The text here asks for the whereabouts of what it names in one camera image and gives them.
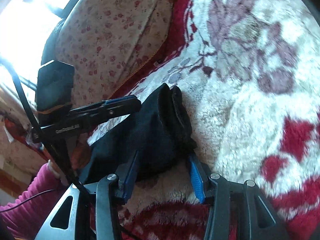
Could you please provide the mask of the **magenta sleeve forearm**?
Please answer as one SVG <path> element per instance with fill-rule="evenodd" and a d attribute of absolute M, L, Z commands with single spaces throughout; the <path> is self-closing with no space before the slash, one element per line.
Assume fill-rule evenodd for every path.
<path fill-rule="evenodd" d="M 1 232 L 10 239 L 34 239 L 66 189 L 60 169 L 48 161 L 13 203 L 1 206 Z"/>

